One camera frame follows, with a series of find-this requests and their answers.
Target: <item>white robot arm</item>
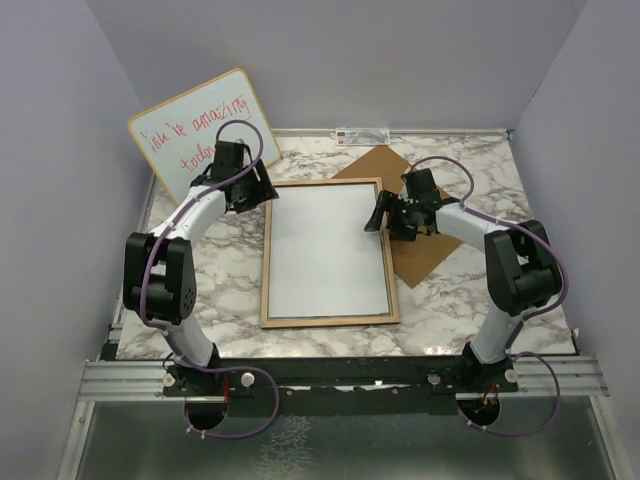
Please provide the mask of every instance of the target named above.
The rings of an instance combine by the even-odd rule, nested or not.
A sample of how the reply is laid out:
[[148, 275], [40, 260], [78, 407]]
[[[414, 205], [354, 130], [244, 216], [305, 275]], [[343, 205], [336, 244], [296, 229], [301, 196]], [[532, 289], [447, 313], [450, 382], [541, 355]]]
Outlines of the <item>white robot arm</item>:
[[492, 304], [463, 356], [477, 366], [502, 362], [523, 319], [562, 287], [554, 257], [541, 242], [534, 241], [548, 246], [544, 227], [535, 220], [505, 226], [466, 209], [457, 199], [441, 198], [429, 169], [412, 170], [402, 179], [405, 189], [401, 195], [380, 193], [365, 230], [377, 232], [386, 212], [392, 239], [414, 241], [420, 233], [446, 234], [483, 252]]
[[[177, 354], [176, 363], [203, 368], [219, 363], [215, 345], [193, 314], [197, 288], [192, 248], [227, 211], [241, 213], [273, 198], [277, 193], [262, 161], [251, 160], [242, 143], [218, 141], [214, 162], [192, 182], [171, 216], [149, 233], [129, 236], [123, 303], [145, 325], [162, 332]], [[152, 272], [150, 263], [164, 264], [164, 273]]]

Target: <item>gray wall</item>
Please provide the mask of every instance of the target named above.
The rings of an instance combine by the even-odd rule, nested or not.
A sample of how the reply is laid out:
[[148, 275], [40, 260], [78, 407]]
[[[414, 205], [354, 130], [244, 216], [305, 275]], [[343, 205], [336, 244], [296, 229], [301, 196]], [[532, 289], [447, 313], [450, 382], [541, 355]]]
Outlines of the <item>gray wall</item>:
[[568, 263], [640, 476], [640, 2], [590, 0], [515, 132], [531, 207]]
[[81, 0], [0, 5], [0, 478], [54, 478], [150, 171]]
[[514, 127], [584, 0], [87, 0], [146, 107], [247, 70], [273, 127]]

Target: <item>bolt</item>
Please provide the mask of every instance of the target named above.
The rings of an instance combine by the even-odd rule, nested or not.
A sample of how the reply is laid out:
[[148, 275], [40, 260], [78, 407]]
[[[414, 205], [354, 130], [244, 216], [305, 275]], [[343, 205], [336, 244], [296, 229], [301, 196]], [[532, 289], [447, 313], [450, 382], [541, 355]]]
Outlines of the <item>bolt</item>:
[[253, 373], [251, 372], [245, 372], [240, 377], [240, 383], [242, 384], [243, 387], [248, 388], [251, 385], [253, 385], [253, 382], [255, 381], [256, 381], [256, 378], [253, 376]]
[[438, 385], [440, 383], [440, 375], [438, 375], [437, 373], [430, 373], [429, 375], [427, 375], [427, 381], [435, 386]]
[[170, 373], [167, 373], [164, 377], [162, 377], [162, 385], [167, 388], [173, 387], [176, 384], [176, 379]]
[[518, 372], [516, 372], [513, 368], [509, 368], [504, 372], [504, 378], [509, 383], [516, 383], [518, 381]]

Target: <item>small whiteboard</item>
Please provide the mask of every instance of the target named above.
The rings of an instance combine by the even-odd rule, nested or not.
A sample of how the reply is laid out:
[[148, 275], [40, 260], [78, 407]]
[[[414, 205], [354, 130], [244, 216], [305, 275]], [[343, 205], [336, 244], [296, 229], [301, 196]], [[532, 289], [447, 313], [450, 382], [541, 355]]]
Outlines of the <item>small whiteboard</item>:
[[[265, 165], [280, 158], [262, 107], [240, 69], [214, 78], [129, 120], [129, 133], [149, 165], [178, 204], [191, 181], [213, 161], [216, 132], [229, 120], [247, 120], [262, 134]], [[225, 128], [221, 140], [242, 139], [256, 155], [259, 141], [246, 125]]]
[[367, 233], [376, 178], [275, 182], [265, 220], [263, 328], [398, 323], [386, 229]]

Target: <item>cardboard sheet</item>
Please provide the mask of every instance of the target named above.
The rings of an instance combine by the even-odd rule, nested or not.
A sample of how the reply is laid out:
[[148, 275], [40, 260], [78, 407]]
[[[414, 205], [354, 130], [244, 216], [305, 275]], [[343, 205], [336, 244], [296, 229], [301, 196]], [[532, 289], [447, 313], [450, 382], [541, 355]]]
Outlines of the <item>cardboard sheet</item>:
[[[382, 187], [394, 193], [402, 190], [400, 175], [409, 162], [386, 146], [375, 147], [333, 178], [380, 177]], [[443, 196], [449, 195], [440, 189]], [[362, 219], [362, 226], [369, 218]], [[391, 255], [396, 275], [414, 288], [445, 258], [460, 246], [460, 241], [448, 235], [418, 235], [415, 242], [391, 241]]]

